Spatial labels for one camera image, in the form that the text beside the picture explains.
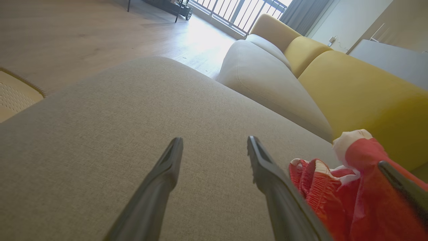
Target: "curtain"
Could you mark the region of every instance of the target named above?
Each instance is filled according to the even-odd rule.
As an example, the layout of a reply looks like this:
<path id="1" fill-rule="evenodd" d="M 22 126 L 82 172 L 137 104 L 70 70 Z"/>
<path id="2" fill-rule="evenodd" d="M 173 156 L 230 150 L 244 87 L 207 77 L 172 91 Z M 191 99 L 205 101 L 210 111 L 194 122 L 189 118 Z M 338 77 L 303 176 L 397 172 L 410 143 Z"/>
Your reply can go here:
<path id="1" fill-rule="evenodd" d="M 293 0 L 279 20 L 304 36 L 328 2 L 329 0 Z"/>

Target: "sofa seam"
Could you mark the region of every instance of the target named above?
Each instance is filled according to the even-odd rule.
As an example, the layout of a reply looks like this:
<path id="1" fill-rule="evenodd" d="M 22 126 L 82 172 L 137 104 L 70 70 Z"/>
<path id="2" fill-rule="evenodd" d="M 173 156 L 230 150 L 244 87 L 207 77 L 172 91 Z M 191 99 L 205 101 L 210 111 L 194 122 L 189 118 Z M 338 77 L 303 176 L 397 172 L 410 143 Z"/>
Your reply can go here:
<path id="1" fill-rule="evenodd" d="M 238 46 L 238 56 L 239 56 L 239 51 L 240 51 L 240 48 L 241 48 L 241 46 L 239 45 Z M 245 86 L 243 83 L 242 83 L 242 81 L 239 79 L 239 58 L 238 58 L 238 61 L 237 61 L 237 68 L 236 68 L 236 78 L 238 79 L 238 82 L 244 87 L 244 88 L 246 88 L 247 90 L 249 90 L 249 91 L 251 91 L 252 93 L 254 93 L 254 94 L 256 94 L 257 96 L 259 96 L 260 98 L 262 98 L 262 99 L 264 99 L 264 100 L 267 100 L 268 102 L 270 102 L 270 103 L 272 103 L 272 104 L 274 104 L 274 105 L 276 105 L 276 106 L 278 106 L 280 109 L 282 109 L 282 110 L 284 110 L 285 112 L 287 112 L 287 113 L 290 113 L 291 115 L 293 115 L 294 117 L 298 117 L 298 118 L 300 118 L 300 119 L 302 119 L 302 120 L 305 120 L 305 119 L 303 119 L 302 117 L 299 117 L 297 114 L 295 114 L 295 113 L 293 113 L 293 112 L 291 112 L 291 111 L 289 111 L 289 110 L 287 110 L 287 109 L 284 109 L 283 107 L 281 107 L 280 105 L 278 105 L 277 103 L 275 103 L 275 102 L 273 102 L 273 101 L 271 101 L 271 100 L 269 100 L 269 99 L 266 99 L 266 98 L 264 98 L 263 96 L 261 96 L 260 94 L 258 94 L 257 92 L 255 92 L 255 91 L 253 91 L 253 90 L 251 90 L 250 88 L 248 88 L 247 86 Z M 319 126 L 316 126 L 316 125 L 314 125 L 313 123 L 311 123 L 311 122 L 309 122 L 309 121 L 307 121 L 307 120 L 305 120 L 308 124 L 310 124 L 312 127 L 315 127 L 315 128 L 317 128 L 317 129 L 321 129 L 321 127 L 319 127 Z M 333 138 L 333 135 L 332 134 L 328 134 L 327 133 L 327 135 L 328 136 L 330 136 L 331 138 Z"/>

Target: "sofa seat cushion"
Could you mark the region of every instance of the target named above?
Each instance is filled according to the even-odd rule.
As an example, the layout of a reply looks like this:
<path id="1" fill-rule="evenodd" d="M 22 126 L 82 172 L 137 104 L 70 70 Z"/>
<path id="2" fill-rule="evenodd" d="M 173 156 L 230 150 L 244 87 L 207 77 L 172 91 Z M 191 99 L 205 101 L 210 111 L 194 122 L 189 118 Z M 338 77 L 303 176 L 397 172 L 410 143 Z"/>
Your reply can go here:
<path id="1" fill-rule="evenodd" d="M 291 70 L 290 62 L 287 60 L 287 58 L 284 56 L 281 50 L 278 47 L 276 47 L 273 43 L 255 34 L 248 35 L 248 37 L 245 40 L 252 42 L 253 44 L 264 49 L 269 54 L 275 56 L 277 59 L 283 62 L 287 66 L 287 68 Z"/>
<path id="2" fill-rule="evenodd" d="M 331 144 L 176 61 L 99 73 L 0 124 L 0 239 L 104 240 L 170 140 L 184 140 L 159 240 L 274 240 L 247 137 L 287 171 Z"/>
<path id="3" fill-rule="evenodd" d="M 251 42 L 238 40 L 230 47 L 217 81 L 332 141 L 326 118 L 293 73 Z"/>

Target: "metal railing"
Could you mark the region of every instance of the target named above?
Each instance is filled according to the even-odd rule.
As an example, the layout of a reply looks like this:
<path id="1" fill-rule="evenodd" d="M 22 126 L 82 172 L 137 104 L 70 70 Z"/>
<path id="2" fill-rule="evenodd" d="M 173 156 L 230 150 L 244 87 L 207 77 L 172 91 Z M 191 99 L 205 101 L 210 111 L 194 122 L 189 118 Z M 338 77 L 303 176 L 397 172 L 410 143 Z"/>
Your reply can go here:
<path id="1" fill-rule="evenodd" d="M 190 2 L 244 36 L 248 35 L 260 14 L 267 13 L 279 19 L 287 9 L 287 6 L 278 0 L 190 0 Z"/>

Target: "yellow sofa cushion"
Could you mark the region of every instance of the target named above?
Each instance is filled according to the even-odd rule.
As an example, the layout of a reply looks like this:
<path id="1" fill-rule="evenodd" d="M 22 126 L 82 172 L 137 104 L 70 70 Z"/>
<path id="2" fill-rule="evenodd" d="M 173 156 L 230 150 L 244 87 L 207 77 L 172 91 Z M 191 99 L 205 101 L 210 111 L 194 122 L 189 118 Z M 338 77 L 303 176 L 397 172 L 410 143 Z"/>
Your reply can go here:
<path id="1" fill-rule="evenodd" d="M 332 50 L 325 44 L 303 36 L 295 38 L 284 51 L 291 71 L 298 78 L 306 67 L 320 54 Z"/>
<path id="2" fill-rule="evenodd" d="M 405 169 L 427 162 L 427 91 L 337 51 L 314 59 L 299 81 L 335 138 L 344 131 L 366 129 Z"/>
<path id="3" fill-rule="evenodd" d="M 252 27 L 250 34 L 255 34 L 266 39 L 282 52 L 285 51 L 287 46 L 295 38 L 301 36 L 300 33 L 267 13 L 260 15 Z"/>

